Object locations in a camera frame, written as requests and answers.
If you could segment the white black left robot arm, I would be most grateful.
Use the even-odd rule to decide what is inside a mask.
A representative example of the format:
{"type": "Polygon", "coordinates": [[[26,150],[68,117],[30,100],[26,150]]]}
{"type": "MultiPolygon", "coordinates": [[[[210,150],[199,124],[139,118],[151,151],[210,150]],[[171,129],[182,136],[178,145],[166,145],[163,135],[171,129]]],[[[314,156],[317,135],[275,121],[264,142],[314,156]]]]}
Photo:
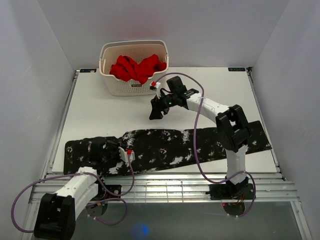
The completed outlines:
{"type": "Polygon", "coordinates": [[[71,140],[64,147],[64,174],[80,172],[40,201],[34,236],[45,240],[70,240],[76,220],[90,201],[112,198],[122,192],[119,184],[100,184],[96,177],[104,164],[120,159],[120,140],[114,136],[71,140]]]}

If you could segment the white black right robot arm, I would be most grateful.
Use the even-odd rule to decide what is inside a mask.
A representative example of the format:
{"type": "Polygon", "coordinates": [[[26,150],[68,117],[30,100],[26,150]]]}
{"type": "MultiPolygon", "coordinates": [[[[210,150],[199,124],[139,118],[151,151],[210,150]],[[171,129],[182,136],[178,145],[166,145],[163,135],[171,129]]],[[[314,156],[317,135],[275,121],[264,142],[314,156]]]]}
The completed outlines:
{"type": "Polygon", "coordinates": [[[205,98],[203,91],[187,89],[178,76],[166,83],[168,90],[162,88],[158,80],[150,83],[150,89],[156,93],[150,101],[150,120],[160,120],[171,107],[180,106],[213,121],[217,141],[226,153],[227,172],[225,180],[211,182],[207,194],[212,200],[244,198],[249,189],[245,160],[251,131],[242,107],[226,106],[205,98]]]}

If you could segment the black white patterned trousers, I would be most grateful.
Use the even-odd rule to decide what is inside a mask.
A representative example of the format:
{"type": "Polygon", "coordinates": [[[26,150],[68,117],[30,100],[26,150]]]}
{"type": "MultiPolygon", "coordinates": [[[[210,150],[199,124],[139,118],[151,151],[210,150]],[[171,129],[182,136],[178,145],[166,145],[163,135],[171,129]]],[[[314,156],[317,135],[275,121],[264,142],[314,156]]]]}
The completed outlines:
{"type": "MultiPolygon", "coordinates": [[[[249,123],[251,137],[248,141],[248,154],[271,150],[260,121],[249,123]]],[[[139,129],[125,132],[120,136],[120,147],[135,152],[131,162],[135,174],[144,174],[196,163],[193,149],[193,129],[139,129]]],[[[226,152],[218,142],[216,127],[197,128],[197,155],[200,163],[226,158],[226,152]]],[[[100,176],[123,177],[131,175],[128,163],[121,159],[105,163],[100,176]]]]}

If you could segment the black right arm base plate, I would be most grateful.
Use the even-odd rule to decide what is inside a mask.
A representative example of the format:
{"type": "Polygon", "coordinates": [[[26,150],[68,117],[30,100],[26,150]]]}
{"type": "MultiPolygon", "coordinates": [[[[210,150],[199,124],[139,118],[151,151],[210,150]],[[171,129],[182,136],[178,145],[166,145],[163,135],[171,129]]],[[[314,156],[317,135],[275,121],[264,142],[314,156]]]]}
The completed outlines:
{"type": "Polygon", "coordinates": [[[227,184],[210,184],[206,195],[211,200],[252,200],[254,197],[254,186],[249,183],[242,189],[236,190],[227,184]]]}

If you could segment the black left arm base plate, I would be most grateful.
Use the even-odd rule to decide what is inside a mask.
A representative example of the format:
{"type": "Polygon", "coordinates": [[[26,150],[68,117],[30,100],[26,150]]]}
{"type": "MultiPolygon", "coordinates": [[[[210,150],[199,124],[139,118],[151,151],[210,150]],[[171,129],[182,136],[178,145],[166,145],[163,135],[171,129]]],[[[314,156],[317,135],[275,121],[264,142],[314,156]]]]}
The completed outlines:
{"type": "Polygon", "coordinates": [[[98,188],[98,200],[105,200],[109,198],[120,198],[122,193],[122,186],[119,184],[105,185],[98,188]]]}

